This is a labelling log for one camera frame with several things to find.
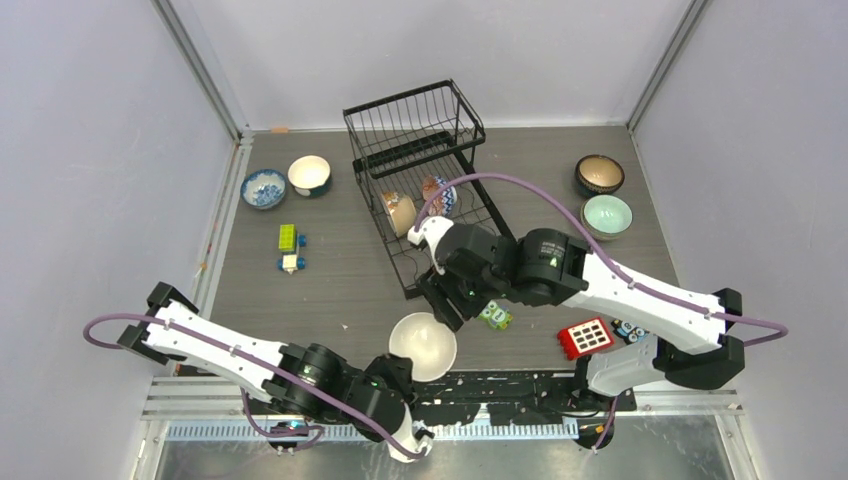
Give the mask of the cream bowl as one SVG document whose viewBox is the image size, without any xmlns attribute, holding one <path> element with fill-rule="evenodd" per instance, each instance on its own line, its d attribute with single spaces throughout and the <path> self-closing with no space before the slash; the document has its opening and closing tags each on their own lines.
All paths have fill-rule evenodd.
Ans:
<svg viewBox="0 0 848 480">
<path fill-rule="evenodd" d="M 382 193 L 382 205 L 395 236 L 405 236 L 414 225 L 417 215 L 412 199 L 400 192 L 386 191 Z"/>
<path fill-rule="evenodd" d="M 412 361 L 412 380 L 428 383 L 454 366 L 458 343 L 452 330 L 427 312 L 411 313 L 394 326 L 388 341 L 391 354 Z"/>
</svg>

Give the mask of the mint green bowl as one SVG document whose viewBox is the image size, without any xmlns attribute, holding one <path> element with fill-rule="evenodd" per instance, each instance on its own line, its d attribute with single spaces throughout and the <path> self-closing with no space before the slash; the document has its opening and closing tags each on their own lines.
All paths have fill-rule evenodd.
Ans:
<svg viewBox="0 0 848 480">
<path fill-rule="evenodd" d="M 632 225 L 633 212 L 622 199 L 613 195 L 597 195 L 586 200 L 580 219 L 590 235 L 598 241 L 619 238 Z"/>
</svg>

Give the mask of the black wire dish rack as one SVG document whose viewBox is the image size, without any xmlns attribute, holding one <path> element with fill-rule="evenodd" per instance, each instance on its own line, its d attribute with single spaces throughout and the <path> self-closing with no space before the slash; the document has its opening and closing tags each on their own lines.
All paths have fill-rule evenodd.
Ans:
<svg viewBox="0 0 848 480">
<path fill-rule="evenodd" d="M 357 185 L 407 299 L 420 296 L 418 277 L 431 266 L 426 253 L 396 235 L 382 200 L 385 192 L 425 203 L 423 184 L 471 174 L 486 140 L 484 124 L 452 79 L 349 107 L 342 112 Z"/>
</svg>

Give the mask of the brown rimmed bowl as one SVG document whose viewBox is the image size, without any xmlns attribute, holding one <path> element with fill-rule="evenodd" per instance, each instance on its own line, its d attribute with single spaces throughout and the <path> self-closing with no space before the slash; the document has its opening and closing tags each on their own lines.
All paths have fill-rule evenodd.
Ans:
<svg viewBox="0 0 848 480">
<path fill-rule="evenodd" d="M 577 176 L 597 195 L 615 193 L 626 180 L 623 167 L 615 159 L 605 155 L 587 155 L 581 158 L 574 169 L 574 177 Z"/>
</svg>

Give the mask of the dark teal bowl white foot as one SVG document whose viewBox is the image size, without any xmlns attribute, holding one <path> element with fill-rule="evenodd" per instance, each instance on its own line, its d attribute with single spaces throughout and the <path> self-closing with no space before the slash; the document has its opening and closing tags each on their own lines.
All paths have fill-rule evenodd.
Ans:
<svg viewBox="0 0 848 480">
<path fill-rule="evenodd" d="M 297 194 L 307 198 L 320 197 L 331 187 L 331 166 L 323 157 L 303 156 L 289 166 L 288 180 Z"/>
</svg>

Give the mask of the blue white patterned bowl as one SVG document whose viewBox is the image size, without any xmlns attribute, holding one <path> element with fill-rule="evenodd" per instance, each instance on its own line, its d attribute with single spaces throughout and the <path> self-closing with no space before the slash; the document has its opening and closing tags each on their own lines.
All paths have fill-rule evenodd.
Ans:
<svg viewBox="0 0 848 480">
<path fill-rule="evenodd" d="M 285 198 L 287 181 L 278 170 L 260 169 L 248 174 L 240 187 L 241 199 L 257 210 L 269 210 Z"/>
</svg>

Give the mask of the teal bowl tan interior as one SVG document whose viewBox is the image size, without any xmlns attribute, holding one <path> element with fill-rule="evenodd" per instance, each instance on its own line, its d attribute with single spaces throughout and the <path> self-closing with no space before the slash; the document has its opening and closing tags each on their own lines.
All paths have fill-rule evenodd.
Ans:
<svg viewBox="0 0 848 480">
<path fill-rule="evenodd" d="M 589 198 L 592 198 L 592 197 L 597 195 L 596 192 L 594 192 L 592 189 L 590 189 L 586 186 L 586 184 L 581 180 L 581 178 L 579 176 L 577 176 L 573 179 L 573 184 L 574 184 L 575 190 L 583 198 L 589 199 Z"/>
</svg>

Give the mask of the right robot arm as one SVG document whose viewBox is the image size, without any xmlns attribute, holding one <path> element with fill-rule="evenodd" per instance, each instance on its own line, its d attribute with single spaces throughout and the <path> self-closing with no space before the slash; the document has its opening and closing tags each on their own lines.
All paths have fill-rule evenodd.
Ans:
<svg viewBox="0 0 848 480">
<path fill-rule="evenodd" d="M 570 392 L 584 410 L 660 380 L 719 389 L 745 367 L 743 342 L 729 334 L 722 317 L 741 311 L 733 290 L 696 294 L 618 264 L 607 266 L 585 241 L 549 228 L 514 239 L 430 217 L 411 228 L 407 239 L 429 253 L 432 268 L 418 285 L 437 320 L 452 331 L 497 300 L 579 308 L 645 329 L 639 342 L 578 360 Z"/>
</svg>

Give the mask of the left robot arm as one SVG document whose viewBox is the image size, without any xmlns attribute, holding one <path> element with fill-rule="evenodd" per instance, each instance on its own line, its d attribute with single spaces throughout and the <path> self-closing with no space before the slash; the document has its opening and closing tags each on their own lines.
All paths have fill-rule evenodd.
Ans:
<svg viewBox="0 0 848 480">
<path fill-rule="evenodd" d="M 424 436 L 411 414 L 412 363 L 383 355 L 367 369 L 316 343 L 300 346 L 241 334 L 202 318 L 175 287 L 160 282 L 118 345 L 165 364 L 170 360 L 239 385 L 268 409 L 326 424 L 352 424 L 364 436 L 419 453 Z"/>
</svg>

